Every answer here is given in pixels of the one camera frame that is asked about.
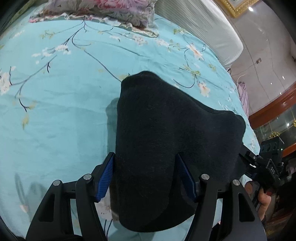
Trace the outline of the person's right hand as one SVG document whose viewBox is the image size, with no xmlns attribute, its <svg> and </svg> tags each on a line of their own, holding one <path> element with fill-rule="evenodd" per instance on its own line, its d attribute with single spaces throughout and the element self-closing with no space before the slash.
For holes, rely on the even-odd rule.
<svg viewBox="0 0 296 241">
<path fill-rule="evenodd" d="M 247 194 L 249 195 L 249 197 L 251 197 L 252 194 L 254 194 L 251 181 L 247 182 L 245 184 L 244 188 L 245 188 Z M 260 203 L 260 207 L 257 212 L 258 212 L 260 220 L 263 221 L 266 211 L 271 203 L 271 196 L 265 194 L 263 189 L 260 189 L 259 193 L 258 193 L 258 201 Z"/>
</svg>

